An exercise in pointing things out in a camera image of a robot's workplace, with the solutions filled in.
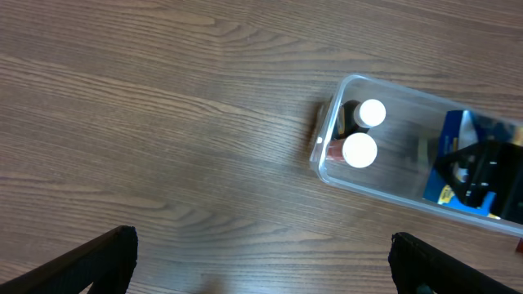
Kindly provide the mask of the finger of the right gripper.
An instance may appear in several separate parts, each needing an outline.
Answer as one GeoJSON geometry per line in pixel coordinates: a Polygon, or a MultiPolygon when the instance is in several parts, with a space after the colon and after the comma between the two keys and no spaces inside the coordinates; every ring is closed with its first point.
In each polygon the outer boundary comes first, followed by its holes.
{"type": "Polygon", "coordinates": [[[521,146],[486,140],[439,157],[434,168],[461,204],[479,207],[492,192],[495,197],[489,212],[522,222],[521,146]]]}

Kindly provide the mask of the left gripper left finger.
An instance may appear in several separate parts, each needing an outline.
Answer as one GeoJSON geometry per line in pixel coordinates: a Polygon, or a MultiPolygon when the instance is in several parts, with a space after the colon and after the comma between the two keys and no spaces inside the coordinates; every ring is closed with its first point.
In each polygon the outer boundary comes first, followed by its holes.
{"type": "Polygon", "coordinates": [[[125,293],[137,265],[138,237],[118,226],[1,285],[2,293],[125,293]]]}

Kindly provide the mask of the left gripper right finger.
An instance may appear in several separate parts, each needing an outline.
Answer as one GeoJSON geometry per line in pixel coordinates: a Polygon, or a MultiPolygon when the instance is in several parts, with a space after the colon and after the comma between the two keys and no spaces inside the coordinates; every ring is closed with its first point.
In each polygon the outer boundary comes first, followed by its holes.
{"type": "Polygon", "coordinates": [[[388,262],[399,294],[519,294],[406,232],[392,235],[388,262]]]}

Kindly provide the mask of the blue yellow VapoDrops box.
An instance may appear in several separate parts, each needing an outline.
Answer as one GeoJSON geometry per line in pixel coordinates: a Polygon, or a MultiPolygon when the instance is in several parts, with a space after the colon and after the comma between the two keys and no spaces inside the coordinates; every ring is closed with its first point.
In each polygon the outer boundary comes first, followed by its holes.
{"type": "Polygon", "coordinates": [[[469,110],[446,114],[426,200],[522,222],[522,125],[469,110]]]}

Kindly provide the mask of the red medicine box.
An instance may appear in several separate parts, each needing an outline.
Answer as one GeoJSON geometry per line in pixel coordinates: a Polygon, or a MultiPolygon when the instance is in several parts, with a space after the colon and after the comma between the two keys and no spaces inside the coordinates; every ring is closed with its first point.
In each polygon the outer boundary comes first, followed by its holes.
{"type": "Polygon", "coordinates": [[[518,244],[516,245],[515,252],[523,253],[523,238],[520,238],[518,244]]]}

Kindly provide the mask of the orange tube white cap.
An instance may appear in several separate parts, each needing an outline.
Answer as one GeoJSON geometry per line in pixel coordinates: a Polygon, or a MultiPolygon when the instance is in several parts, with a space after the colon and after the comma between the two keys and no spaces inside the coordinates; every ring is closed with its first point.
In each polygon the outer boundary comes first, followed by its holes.
{"type": "Polygon", "coordinates": [[[357,132],[343,140],[333,140],[327,149],[326,158],[345,162],[354,168],[370,166],[378,156],[375,140],[366,133],[357,132]]]}

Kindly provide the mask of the black tube white cap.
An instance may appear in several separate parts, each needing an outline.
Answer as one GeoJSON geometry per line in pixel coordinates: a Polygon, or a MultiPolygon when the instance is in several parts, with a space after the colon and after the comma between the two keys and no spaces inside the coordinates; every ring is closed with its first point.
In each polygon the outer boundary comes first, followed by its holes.
{"type": "Polygon", "coordinates": [[[337,111],[332,139],[343,140],[353,133],[366,133],[369,129],[379,126],[386,115],[385,105],[380,100],[349,100],[337,111]]]}

